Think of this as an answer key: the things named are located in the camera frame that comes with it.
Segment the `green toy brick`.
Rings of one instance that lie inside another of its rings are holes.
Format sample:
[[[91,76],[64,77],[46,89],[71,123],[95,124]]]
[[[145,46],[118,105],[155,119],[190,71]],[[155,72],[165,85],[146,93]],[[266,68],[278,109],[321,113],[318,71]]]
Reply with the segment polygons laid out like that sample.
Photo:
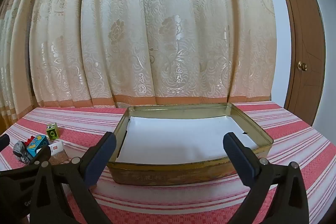
[[[59,129],[57,123],[51,123],[46,128],[46,133],[50,140],[59,139]]]

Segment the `gold metal tin tray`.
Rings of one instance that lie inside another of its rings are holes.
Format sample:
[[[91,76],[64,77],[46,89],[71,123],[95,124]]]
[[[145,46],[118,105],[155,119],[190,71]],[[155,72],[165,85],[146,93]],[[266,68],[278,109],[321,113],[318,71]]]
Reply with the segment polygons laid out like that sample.
[[[232,132],[258,157],[273,139],[232,103],[131,106],[114,134],[108,161],[119,184],[165,186],[216,180],[234,173],[223,137]]]

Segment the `brown wooden door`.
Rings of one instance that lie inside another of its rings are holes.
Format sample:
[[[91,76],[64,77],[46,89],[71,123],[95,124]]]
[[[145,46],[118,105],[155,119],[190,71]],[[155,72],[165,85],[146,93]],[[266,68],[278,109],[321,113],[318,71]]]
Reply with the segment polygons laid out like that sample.
[[[325,78],[325,33],[317,0],[286,0],[291,63],[284,107],[312,125],[322,96]],[[299,71],[299,61],[308,70]]]

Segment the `red toy brick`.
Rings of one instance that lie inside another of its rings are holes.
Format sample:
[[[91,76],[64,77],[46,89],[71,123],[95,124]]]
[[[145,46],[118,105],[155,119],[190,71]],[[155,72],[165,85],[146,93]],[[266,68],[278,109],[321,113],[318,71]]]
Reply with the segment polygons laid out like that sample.
[[[27,139],[26,141],[25,141],[25,146],[27,147],[33,140],[34,140],[34,136],[31,136],[29,139]]]

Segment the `white cork-sided box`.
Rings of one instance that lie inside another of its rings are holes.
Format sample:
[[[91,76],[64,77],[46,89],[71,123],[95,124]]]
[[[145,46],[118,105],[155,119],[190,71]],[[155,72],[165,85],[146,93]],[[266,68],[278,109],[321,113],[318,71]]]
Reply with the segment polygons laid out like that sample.
[[[62,141],[55,141],[51,144],[49,144],[50,150],[51,150],[51,157],[49,159],[49,162],[52,165],[58,165],[66,162],[69,157],[64,149],[64,145]]]

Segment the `grey rock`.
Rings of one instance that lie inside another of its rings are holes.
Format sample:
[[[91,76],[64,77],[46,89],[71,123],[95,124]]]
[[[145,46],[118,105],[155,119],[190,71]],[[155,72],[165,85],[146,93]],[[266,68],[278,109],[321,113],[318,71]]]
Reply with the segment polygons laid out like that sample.
[[[23,164],[29,164],[33,159],[22,141],[18,141],[15,143],[15,145],[13,146],[13,154]]]

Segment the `brass door knob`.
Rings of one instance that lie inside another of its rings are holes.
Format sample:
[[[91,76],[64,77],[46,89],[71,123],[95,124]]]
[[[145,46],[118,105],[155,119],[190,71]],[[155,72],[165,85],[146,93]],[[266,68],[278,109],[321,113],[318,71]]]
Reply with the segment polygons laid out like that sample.
[[[299,61],[298,64],[297,64],[297,67],[298,67],[298,70],[299,71],[307,71],[308,70],[308,66],[306,63],[303,63],[302,61]]]

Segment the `white paper tray liner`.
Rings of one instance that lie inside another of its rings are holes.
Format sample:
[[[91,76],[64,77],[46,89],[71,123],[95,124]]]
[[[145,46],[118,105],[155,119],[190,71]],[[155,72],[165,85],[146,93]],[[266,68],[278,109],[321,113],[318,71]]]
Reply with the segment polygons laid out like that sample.
[[[225,157],[223,137],[233,132],[251,149],[258,145],[228,116],[203,119],[131,117],[117,162],[184,164]]]

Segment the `blue toy brick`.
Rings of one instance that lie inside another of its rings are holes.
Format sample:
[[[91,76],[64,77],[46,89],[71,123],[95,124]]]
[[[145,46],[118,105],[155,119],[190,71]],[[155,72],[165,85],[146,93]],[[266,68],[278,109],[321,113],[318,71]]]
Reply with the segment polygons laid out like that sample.
[[[27,152],[32,157],[35,157],[36,154],[37,154],[37,150],[39,150],[42,147],[47,146],[47,145],[49,145],[49,141],[48,141],[48,138],[46,137],[46,135],[37,135],[27,145]]]

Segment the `cream floral curtain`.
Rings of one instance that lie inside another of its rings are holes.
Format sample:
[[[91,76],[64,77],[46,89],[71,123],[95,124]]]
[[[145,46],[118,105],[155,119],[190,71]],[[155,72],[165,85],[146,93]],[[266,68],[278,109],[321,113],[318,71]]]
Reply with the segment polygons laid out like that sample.
[[[272,0],[1,0],[1,118],[267,101]]]

